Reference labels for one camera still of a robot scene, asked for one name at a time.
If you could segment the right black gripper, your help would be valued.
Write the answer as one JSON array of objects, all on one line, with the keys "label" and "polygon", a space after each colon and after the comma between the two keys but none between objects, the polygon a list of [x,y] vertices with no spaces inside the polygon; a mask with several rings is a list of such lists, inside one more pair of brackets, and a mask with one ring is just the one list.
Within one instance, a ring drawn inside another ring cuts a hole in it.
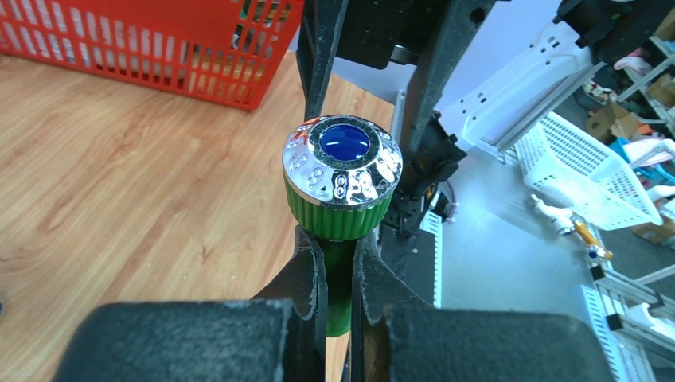
[{"label": "right black gripper", "polygon": [[424,131],[452,72],[494,1],[305,1],[296,49],[304,119],[322,114],[335,57],[375,69],[417,65],[400,131],[405,158]]}]

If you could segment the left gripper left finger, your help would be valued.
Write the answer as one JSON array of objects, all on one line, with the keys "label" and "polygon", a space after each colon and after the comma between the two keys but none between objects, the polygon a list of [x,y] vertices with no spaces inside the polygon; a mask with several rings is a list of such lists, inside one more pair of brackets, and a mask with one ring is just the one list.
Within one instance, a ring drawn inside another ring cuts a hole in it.
[{"label": "left gripper left finger", "polygon": [[77,327],[56,381],[322,381],[324,254],[305,229],[282,270],[244,300],[115,302]]}]

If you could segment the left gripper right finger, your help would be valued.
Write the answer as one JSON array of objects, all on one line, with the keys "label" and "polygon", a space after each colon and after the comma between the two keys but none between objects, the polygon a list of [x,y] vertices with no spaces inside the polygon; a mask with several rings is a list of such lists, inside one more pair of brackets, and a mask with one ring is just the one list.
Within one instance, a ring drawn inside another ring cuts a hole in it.
[{"label": "left gripper right finger", "polygon": [[611,381],[598,338],[579,319],[548,313],[442,310],[355,245],[353,381]]}]

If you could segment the green plastic faucet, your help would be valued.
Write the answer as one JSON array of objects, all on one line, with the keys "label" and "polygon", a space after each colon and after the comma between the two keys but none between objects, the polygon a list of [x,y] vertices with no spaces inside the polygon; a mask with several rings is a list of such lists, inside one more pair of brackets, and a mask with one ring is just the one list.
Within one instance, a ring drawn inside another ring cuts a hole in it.
[{"label": "green plastic faucet", "polygon": [[324,115],[294,129],[282,150],[287,203],[324,254],[327,337],[349,332],[357,241],[384,219],[403,172],[396,140],[354,115]]}]

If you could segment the red plastic shopping basket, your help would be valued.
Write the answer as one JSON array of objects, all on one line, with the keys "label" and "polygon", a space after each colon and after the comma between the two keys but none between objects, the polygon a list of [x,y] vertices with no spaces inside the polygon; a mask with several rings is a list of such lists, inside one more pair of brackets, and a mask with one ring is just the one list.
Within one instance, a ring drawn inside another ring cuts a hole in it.
[{"label": "red plastic shopping basket", "polygon": [[300,1],[4,1],[3,53],[252,111]]}]

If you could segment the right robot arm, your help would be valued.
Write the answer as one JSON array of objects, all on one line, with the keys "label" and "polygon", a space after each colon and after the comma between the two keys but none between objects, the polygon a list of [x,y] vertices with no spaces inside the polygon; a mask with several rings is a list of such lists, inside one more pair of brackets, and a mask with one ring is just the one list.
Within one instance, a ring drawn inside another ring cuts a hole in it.
[{"label": "right robot arm", "polygon": [[[494,1],[306,1],[296,59],[305,97],[303,138],[290,141],[284,181],[291,212],[313,236],[349,241],[386,224],[412,236],[427,191],[447,180],[494,127],[532,122],[532,105],[567,80],[584,81],[651,36],[671,1],[561,1],[531,45],[453,103],[456,72],[490,27]],[[322,111],[334,60],[372,69],[411,64],[403,114],[388,132],[362,117]]]}]

